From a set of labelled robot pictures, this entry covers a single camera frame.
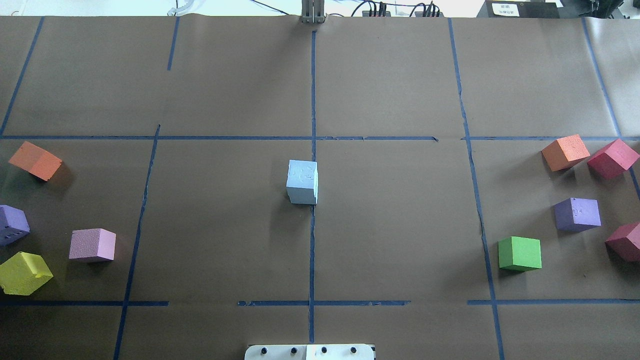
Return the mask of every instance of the lavender cube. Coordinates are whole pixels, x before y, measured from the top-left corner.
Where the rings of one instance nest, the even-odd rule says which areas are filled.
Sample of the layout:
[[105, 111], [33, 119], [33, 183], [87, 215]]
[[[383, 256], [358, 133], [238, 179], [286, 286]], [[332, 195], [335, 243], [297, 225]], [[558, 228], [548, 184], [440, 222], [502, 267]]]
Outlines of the lavender cube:
[[31, 229], [24, 211], [9, 205], [0, 205], [0, 245], [11, 244], [29, 234]]
[[579, 233], [600, 226], [598, 201], [591, 199], [566, 199], [554, 206], [556, 228]]
[[73, 230], [69, 259], [94, 263], [113, 260], [116, 234], [105, 229]]

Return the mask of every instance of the grid square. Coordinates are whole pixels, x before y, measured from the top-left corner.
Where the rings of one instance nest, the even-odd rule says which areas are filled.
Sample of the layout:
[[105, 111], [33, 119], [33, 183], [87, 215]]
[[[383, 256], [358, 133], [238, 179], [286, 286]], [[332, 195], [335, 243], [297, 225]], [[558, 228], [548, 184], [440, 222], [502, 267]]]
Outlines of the grid square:
[[0, 117], [9, 107], [24, 61], [29, 54], [33, 36], [38, 29], [38, 17], [3, 16], [0, 21]]
[[47, 17], [4, 134], [149, 135], [168, 120], [174, 23]]
[[616, 135], [579, 19], [489, 22], [453, 20], [472, 135]]
[[378, 359], [498, 358], [490, 306], [317, 307], [316, 343], [345, 341], [376, 345]]
[[299, 17], [181, 16], [163, 134], [311, 136], [311, 31]]
[[285, 186], [310, 145], [161, 140], [131, 300], [308, 299], [311, 212]]
[[[28, 299], [0, 295], [0, 300], [122, 301], [152, 142], [34, 142], [64, 162], [47, 183], [17, 167], [0, 167], [0, 197], [22, 209], [31, 228], [29, 235], [0, 248], [0, 261], [18, 251], [38, 254], [54, 277]], [[0, 161], [6, 164], [21, 143], [0, 142]], [[69, 261], [71, 232], [94, 227], [118, 234], [115, 260], [92, 265]]]
[[318, 29], [318, 135], [465, 136], [449, 26], [422, 20], [330, 17]]
[[120, 359], [244, 359], [249, 345], [308, 343], [307, 315], [306, 306], [130, 307]]
[[[586, 142], [593, 152], [606, 142]], [[604, 241], [619, 225], [637, 221], [640, 202], [629, 173], [604, 181], [585, 162], [551, 172], [540, 151], [546, 142], [473, 142], [484, 226], [498, 299], [640, 298], [637, 265], [608, 254]], [[569, 197], [597, 199], [602, 226], [558, 231], [553, 205]], [[524, 274], [498, 269], [505, 236], [540, 239], [543, 268]]]
[[3, 359], [111, 359], [120, 307], [0, 307]]
[[465, 156], [460, 140], [319, 142], [316, 299], [489, 297]]
[[506, 359], [637, 359], [638, 305], [500, 306]]
[[618, 119], [622, 136], [640, 136], [640, 44], [634, 36], [640, 24], [586, 18], [593, 52], [609, 94], [611, 106]]

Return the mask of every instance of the white label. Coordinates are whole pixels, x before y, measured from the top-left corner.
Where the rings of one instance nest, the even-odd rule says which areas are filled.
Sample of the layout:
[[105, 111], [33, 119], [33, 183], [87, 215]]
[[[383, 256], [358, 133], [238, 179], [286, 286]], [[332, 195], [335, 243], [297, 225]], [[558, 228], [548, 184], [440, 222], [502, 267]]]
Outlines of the white label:
[[516, 4], [497, 4], [492, 3], [493, 13], [500, 16], [520, 16], [518, 13], [518, 5]]

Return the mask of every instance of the pink cube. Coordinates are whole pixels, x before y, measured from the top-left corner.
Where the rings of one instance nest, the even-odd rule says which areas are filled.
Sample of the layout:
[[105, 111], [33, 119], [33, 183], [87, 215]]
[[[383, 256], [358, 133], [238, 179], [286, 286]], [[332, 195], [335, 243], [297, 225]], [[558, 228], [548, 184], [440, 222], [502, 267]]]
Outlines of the pink cube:
[[638, 158], [640, 154], [617, 139], [596, 152], [587, 164], [605, 179], [611, 179], [629, 170]]
[[640, 261], [640, 222], [622, 225], [605, 244], [624, 261]]
[[116, 234], [105, 229], [74, 230], [71, 234], [69, 259], [94, 263], [113, 260]]

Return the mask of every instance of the light blue cube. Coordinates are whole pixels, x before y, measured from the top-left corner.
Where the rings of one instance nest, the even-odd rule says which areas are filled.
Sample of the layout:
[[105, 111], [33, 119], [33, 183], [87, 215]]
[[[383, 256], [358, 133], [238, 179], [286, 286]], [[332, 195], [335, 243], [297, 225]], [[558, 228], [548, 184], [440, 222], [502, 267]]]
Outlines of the light blue cube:
[[315, 161], [289, 160], [287, 193], [291, 204], [318, 203], [318, 167]]

